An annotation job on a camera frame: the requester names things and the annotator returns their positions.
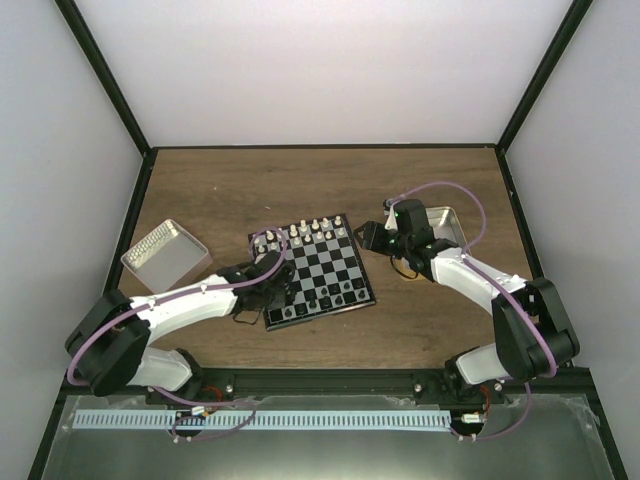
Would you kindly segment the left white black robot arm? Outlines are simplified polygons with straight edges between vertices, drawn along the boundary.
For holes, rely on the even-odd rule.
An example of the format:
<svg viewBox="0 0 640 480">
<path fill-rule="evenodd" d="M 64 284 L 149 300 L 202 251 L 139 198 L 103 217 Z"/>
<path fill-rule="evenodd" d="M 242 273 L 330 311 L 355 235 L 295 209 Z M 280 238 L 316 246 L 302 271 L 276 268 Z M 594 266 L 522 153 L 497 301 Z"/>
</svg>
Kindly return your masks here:
<svg viewBox="0 0 640 480">
<path fill-rule="evenodd" d="M 290 296 L 293 276 L 293 264 L 273 251 L 163 294 L 127 297 L 111 290 L 67 338 L 66 379 L 97 397 L 141 386 L 194 403 L 204 392 L 201 366 L 188 351 L 161 350 L 154 342 L 200 321 L 260 312 Z"/>
</svg>

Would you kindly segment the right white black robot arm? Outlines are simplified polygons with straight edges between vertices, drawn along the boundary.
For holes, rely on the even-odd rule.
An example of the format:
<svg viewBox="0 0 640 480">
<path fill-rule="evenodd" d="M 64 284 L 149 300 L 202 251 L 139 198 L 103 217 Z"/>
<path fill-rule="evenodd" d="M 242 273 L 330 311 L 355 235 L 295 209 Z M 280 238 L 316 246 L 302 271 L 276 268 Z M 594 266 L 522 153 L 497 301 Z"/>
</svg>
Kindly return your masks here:
<svg viewBox="0 0 640 480">
<path fill-rule="evenodd" d="M 417 199 L 386 206 L 383 223 L 368 221 L 354 233 L 359 246 L 401 261 L 417 276 L 448 287 L 492 318 L 494 341 L 450 358 L 444 389 L 458 403 L 488 381 L 552 377 L 573 360 L 580 343 L 556 286 L 544 277 L 526 280 L 475 258 L 459 243 L 438 236 Z"/>
</svg>

